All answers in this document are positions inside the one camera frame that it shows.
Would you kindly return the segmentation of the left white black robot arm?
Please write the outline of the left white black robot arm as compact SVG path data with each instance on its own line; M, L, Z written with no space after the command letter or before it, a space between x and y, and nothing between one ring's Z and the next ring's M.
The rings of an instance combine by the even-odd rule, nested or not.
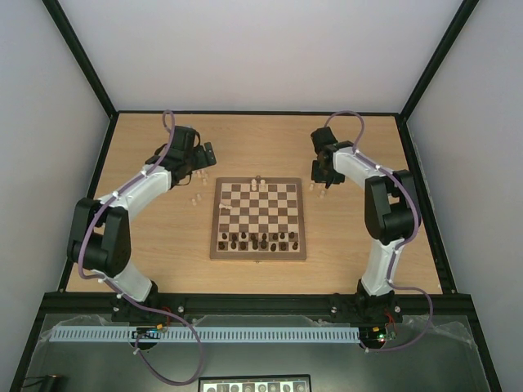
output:
M168 142L127 183L101 198L77 202L69 234L67 257L78 265L80 277L96 279L140 305L155 285L131 261L132 220L194 172L217 163L212 144L203 143L194 128L175 126L168 133Z

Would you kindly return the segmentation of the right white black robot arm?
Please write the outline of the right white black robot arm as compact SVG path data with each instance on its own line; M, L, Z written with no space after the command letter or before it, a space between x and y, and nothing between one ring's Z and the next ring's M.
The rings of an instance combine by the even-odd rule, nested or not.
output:
M413 176L392 171L362 154L352 142L340 142L330 127L311 133L317 158L311 179L326 187L349 179L364 191L364 223L373 239L366 271L355 294L355 311L375 319L394 307L394 277L405 245L421 225Z

